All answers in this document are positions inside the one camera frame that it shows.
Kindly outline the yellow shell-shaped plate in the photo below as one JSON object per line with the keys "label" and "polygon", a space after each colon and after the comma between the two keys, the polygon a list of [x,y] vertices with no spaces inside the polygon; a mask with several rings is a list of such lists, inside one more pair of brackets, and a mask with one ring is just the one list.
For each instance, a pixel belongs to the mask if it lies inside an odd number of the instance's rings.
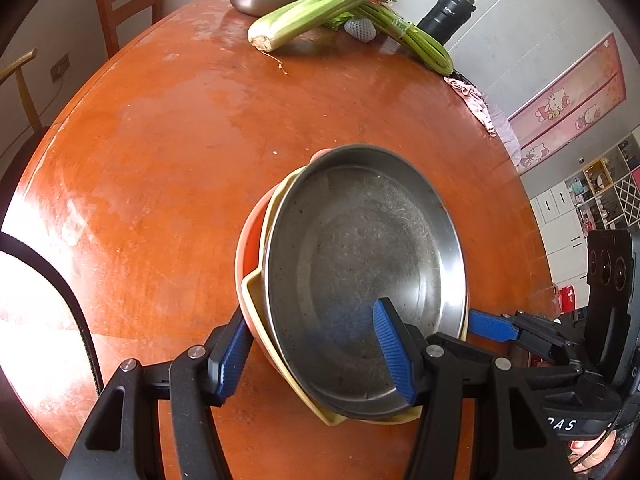
{"label": "yellow shell-shaped plate", "polygon": [[262,241],[262,248],[259,252],[259,268],[250,272],[241,283],[242,297],[247,307],[250,308],[250,314],[259,316],[259,320],[256,322],[258,333],[262,335],[262,341],[264,342],[268,353],[273,358],[273,362],[276,363],[277,368],[275,370],[281,375],[281,377],[288,383],[291,389],[294,391],[299,400],[306,405],[306,408],[311,410],[314,416],[317,416],[326,426],[337,426],[346,420],[346,417],[335,413],[334,411],[325,408],[315,400],[312,400],[306,391],[299,385],[299,382],[293,377],[291,372],[285,365],[284,359],[280,356],[276,345],[274,344],[272,337],[268,330],[268,315],[266,309],[266,300],[264,295],[264,272],[262,267],[264,266],[265,251],[267,245],[267,237],[271,231],[274,215],[277,212],[277,208],[282,202],[282,198],[286,191],[293,185],[297,177],[291,181],[288,185],[280,184],[277,191],[273,193],[270,203],[267,208],[267,214],[264,222],[262,222],[262,232],[260,233],[260,240]]}

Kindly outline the orange bear-shaped plate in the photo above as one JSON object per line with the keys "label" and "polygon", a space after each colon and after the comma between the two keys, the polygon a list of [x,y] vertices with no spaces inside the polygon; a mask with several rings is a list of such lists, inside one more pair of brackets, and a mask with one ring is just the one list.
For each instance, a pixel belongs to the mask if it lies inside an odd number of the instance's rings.
{"label": "orange bear-shaped plate", "polygon": [[256,322],[259,320],[257,314],[250,314],[250,308],[247,307],[242,297],[241,283],[250,272],[259,268],[259,252],[262,248],[262,241],[260,240],[260,233],[262,232],[262,222],[264,222],[267,214],[267,208],[270,203],[273,193],[277,191],[280,184],[288,185],[293,181],[303,170],[305,166],[300,167],[288,174],[281,182],[270,188],[262,196],[260,200],[255,204],[253,209],[248,214],[244,226],[242,227],[238,244],[235,249],[234,257],[234,281],[236,296],[240,309],[244,318],[244,321],[253,335],[258,348],[262,350],[262,353],[267,359],[267,362],[273,367],[277,368],[273,358],[268,353],[268,350],[262,341],[262,335],[258,333]]}

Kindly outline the steel pan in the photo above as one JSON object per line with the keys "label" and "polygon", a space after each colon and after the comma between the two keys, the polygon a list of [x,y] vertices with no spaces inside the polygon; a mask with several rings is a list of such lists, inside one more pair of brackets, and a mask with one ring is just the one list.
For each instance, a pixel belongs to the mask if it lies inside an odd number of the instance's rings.
{"label": "steel pan", "polygon": [[416,168],[373,145],[334,148],[295,179],[274,215],[262,284],[288,370],[312,400],[354,419],[409,407],[375,336],[379,299],[424,335],[459,337],[466,317],[447,209]]}

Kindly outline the red kids stool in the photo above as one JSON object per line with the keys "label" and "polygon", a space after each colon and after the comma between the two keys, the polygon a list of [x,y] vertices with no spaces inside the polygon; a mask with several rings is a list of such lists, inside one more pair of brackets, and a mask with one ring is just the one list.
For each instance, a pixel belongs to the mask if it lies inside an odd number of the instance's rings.
{"label": "red kids stool", "polygon": [[576,294],[573,285],[565,285],[558,290],[558,305],[560,313],[576,310]]}

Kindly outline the black induction cooker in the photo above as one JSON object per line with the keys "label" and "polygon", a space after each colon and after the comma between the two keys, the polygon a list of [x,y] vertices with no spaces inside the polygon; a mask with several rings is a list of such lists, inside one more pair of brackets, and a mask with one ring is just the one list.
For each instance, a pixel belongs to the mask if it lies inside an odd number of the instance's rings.
{"label": "black induction cooker", "polygon": [[639,234],[595,230],[587,246],[587,356],[607,382],[619,386],[639,347]]}

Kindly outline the white shelf cabinet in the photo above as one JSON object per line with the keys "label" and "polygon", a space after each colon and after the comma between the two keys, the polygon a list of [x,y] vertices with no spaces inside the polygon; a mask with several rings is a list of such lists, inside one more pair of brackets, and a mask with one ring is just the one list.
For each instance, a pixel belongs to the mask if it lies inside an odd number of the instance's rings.
{"label": "white shelf cabinet", "polygon": [[587,236],[593,230],[639,229],[639,131],[530,201],[552,282],[588,304]]}

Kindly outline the lilac garment on chair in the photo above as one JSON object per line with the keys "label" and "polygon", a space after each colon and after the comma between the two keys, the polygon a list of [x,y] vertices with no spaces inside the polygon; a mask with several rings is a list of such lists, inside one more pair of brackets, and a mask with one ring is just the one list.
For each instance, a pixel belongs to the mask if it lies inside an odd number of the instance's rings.
{"label": "lilac garment on chair", "polygon": [[487,106],[491,123],[494,126],[500,141],[506,149],[513,166],[517,167],[521,161],[521,144],[509,122],[509,119],[506,118],[506,114],[500,110],[498,105],[489,99],[489,96],[484,94],[483,100]]}

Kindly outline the pink crumpled cloth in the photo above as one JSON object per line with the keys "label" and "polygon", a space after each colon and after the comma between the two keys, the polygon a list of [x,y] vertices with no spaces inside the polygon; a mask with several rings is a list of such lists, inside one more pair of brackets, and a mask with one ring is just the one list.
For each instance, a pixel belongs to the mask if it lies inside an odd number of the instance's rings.
{"label": "pink crumpled cloth", "polygon": [[496,136],[497,130],[491,120],[489,108],[476,87],[457,78],[445,77],[444,81],[454,93],[465,102],[472,115],[483,125],[490,136]]}

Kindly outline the pink Hello Kitty curtain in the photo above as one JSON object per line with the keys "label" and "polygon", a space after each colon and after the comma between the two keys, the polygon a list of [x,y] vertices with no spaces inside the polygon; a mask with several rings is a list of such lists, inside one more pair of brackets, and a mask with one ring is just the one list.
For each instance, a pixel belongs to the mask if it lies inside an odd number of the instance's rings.
{"label": "pink Hello Kitty curtain", "polygon": [[620,52],[608,34],[509,117],[521,147],[516,170],[544,162],[625,100]]}

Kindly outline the black thermos bottle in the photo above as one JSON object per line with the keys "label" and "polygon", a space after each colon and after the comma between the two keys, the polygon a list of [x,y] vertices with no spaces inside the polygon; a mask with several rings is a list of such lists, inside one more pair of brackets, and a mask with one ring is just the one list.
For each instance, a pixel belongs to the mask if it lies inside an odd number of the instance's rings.
{"label": "black thermos bottle", "polygon": [[437,0],[422,18],[418,29],[423,30],[443,46],[471,18],[476,0]]}

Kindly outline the white foam net fruit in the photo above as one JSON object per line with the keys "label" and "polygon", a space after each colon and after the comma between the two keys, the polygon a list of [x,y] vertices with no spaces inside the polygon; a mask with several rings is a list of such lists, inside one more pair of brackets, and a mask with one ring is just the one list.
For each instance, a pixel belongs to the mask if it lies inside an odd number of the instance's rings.
{"label": "white foam net fruit", "polygon": [[349,36],[363,44],[368,44],[375,40],[378,33],[373,23],[367,18],[350,18],[344,23],[343,28]]}

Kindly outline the celery bunch back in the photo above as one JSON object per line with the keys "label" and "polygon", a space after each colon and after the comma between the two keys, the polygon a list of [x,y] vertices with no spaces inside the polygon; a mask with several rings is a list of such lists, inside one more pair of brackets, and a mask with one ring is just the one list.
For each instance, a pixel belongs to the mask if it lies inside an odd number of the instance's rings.
{"label": "celery bunch back", "polygon": [[432,72],[446,77],[454,72],[454,61],[439,41],[385,4],[360,4],[352,12],[335,14],[324,26],[337,30],[346,27],[346,22],[351,18],[367,18],[379,32],[384,32],[410,50]]}

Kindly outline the celery stalk front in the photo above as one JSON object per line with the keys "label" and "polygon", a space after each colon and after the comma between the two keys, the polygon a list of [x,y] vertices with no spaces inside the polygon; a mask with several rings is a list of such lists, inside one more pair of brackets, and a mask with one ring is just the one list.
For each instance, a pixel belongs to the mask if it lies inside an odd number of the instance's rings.
{"label": "celery stalk front", "polygon": [[254,21],[247,31],[247,40],[257,50],[271,53],[304,32],[368,1],[297,0]]}

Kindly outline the wall power socket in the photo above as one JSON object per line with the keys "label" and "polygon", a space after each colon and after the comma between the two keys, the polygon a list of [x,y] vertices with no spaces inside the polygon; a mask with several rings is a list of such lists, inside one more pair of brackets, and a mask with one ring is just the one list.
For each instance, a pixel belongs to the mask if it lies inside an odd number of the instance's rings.
{"label": "wall power socket", "polygon": [[50,68],[50,76],[53,82],[61,80],[70,68],[70,57],[65,53]]}

